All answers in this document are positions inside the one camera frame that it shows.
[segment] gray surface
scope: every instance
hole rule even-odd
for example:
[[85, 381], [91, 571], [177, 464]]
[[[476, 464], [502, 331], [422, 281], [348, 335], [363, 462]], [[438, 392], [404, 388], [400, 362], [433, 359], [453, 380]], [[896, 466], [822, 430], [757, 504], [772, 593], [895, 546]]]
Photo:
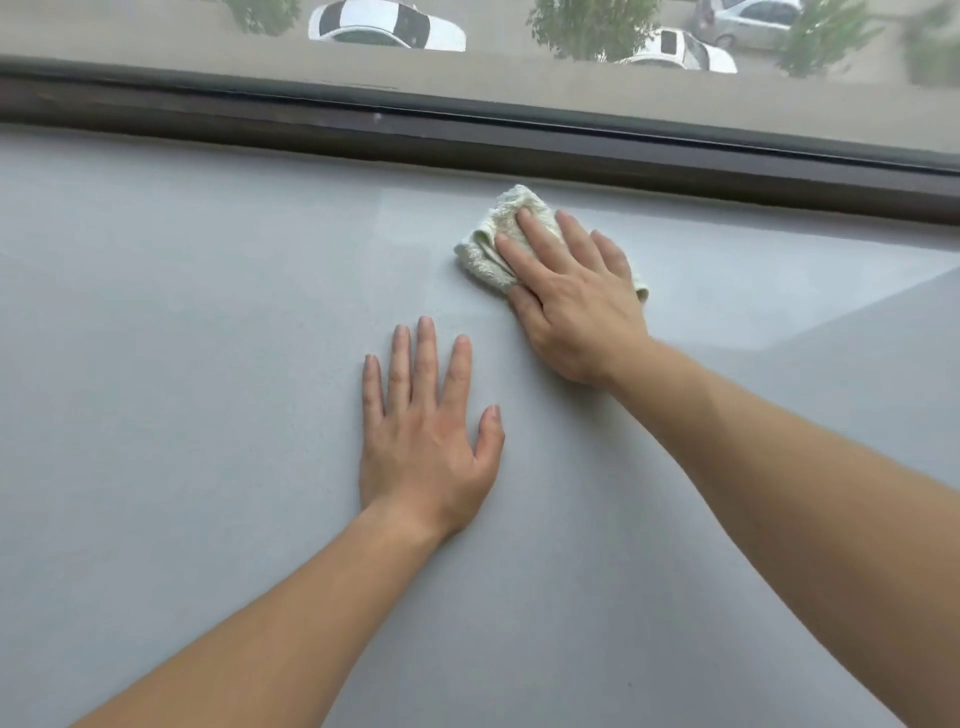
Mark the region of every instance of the gray surface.
[[[503, 470], [329, 725], [896, 725], [656, 443], [456, 269], [512, 182], [0, 133], [5, 725], [79, 716], [329, 540], [363, 354], [424, 312], [473, 337]], [[641, 261], [655, 334], [956, 482], [945, 232], [527, 182]]]

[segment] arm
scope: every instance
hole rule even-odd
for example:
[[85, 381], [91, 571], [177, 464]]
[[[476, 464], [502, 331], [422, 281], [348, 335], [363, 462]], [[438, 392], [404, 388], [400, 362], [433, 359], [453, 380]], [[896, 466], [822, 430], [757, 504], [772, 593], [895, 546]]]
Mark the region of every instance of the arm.
[[813, 635], [909, 724], [960, 721], [960, 493], [650, 338], [624, 255], [558, 213], [567, 248], [498, 247], [533, 348], [611, 392], [683, 467]]
[[76, 723], [76, 728], [315, 728], [367, 642], [430, 555], [466, 527], [503, 448], [496, 407], [476, 452], [466, 427], [470, 343], [457, 339], [437, 402], [433, 324], [397, 328], [387, 406], [380, 366], [363, 377], [363, 510], [266, 594]]

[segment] green tree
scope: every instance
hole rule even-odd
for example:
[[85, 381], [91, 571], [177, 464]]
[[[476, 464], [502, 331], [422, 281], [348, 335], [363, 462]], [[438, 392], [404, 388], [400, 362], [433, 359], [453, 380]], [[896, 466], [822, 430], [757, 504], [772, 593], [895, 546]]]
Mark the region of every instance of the green tree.
[[282, 36], [300, 17], [300, 0], [224, 0], [244, 33]]
[[657, 27], [660, 0], [537, 0], [527, 25], [559, 59], [619, 61]]
[[808, 0], [790, 28], [779, 66], [797, 78], [821, 73], [882, 31], [868, 30], [869, 23], [866, 0]]

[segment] right hand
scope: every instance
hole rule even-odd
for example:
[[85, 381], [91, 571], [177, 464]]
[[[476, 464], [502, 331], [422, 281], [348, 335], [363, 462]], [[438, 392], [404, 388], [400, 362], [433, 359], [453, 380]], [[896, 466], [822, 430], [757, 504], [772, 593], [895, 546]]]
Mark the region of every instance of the right hand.
[[649, 339], [630, 264], [612, 240], [557, 212], [566, 247], [524, 208], [516, 221], [537, 257], [499, 234], [496, 248], [523, 285], [510, 301], [534, 351], [559, 375], [609, 387], [620, 361]]

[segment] cleaning cloth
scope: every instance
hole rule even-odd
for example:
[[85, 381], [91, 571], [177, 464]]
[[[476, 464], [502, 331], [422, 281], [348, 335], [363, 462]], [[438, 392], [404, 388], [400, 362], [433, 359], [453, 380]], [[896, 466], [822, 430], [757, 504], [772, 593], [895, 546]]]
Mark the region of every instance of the cleaning cloth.
[[[528, 208], [549, 231], [557, 236], [558, 240], [564, 240], [554, 219], [553, 210], [530, 189], [518, 184], [500, 195], [496, 205], [480, 221], [476, 229], [453, 249], [460, 264], [468, 273], [504, 294], [519, 281], [507, 261], [496, 251], [493, 239], [497, 233], [502, 232], [512, 237], [530, 253], [533, 252], [527, 236], [516, 223], [516, 213], [522, 207]], [[641, 303], [645, 303], [650, 295], [650, 289], [637, 274], [633, 263], [630, 265], [630, 270], [634, 275], [636, 295]]]

